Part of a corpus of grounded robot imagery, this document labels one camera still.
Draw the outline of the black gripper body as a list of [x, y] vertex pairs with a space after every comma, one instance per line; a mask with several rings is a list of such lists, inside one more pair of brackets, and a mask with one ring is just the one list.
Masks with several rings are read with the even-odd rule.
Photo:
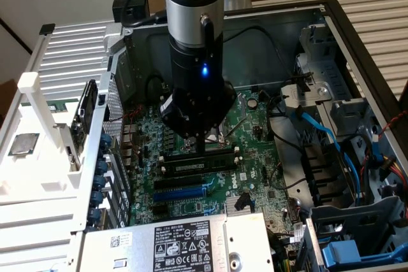
[[222, 122], [237, 97], [222, 76], [223, 37], [208, 48], [169, 41], [173, 91], [159, 107], [161, 119], [182, 138], [202, 138]]

